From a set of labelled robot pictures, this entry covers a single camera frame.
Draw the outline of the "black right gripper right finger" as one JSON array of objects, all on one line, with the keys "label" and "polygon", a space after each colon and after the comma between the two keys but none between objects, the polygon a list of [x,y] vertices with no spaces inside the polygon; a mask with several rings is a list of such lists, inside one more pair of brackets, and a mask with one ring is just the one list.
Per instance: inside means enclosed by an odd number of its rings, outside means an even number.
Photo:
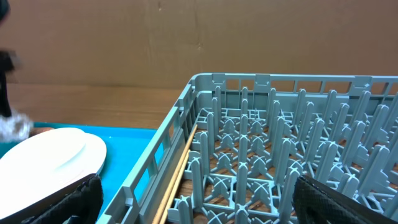
[{"label": "black right gripper right finger", "polygon": [[292,205],[299,223],[397,224],[307,175],[297,178]]}]

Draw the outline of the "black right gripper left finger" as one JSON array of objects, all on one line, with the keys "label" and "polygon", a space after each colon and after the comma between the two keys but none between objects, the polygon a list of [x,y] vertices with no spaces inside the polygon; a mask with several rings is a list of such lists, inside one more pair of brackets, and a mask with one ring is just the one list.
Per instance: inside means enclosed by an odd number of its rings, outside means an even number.
[{"label": "black right gripper left finger", "polygon": [[103,188],[98,175],[90,177],[40,215],[21,224],[94,224],[103,205]]}]

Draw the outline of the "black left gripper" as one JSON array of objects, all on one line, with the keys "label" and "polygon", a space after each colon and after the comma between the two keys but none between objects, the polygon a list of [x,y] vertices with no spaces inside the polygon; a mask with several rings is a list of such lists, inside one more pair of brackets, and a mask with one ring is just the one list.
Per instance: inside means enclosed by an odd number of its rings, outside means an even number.
[{"label": "black left gripper", "polygon": [[[8,0],[1,0],[1,24],[6,20],[10,11]],[[6,73],[15,70],[12,57],[15,54],[8,50],[1,50],[1,116],[11,117],[12,111],[7,97],[7,78]]]}]

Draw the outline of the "aluminium foil ball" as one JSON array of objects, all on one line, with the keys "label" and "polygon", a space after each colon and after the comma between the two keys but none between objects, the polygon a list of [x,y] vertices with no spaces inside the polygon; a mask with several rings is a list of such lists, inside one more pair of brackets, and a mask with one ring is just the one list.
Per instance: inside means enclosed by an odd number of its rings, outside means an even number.
[{"label": "aluminium foil ball", "polygon": [[34,123],[26,114],[14,110],[10,117],[1,116],[1,142],[23,141],[33,128]]}]

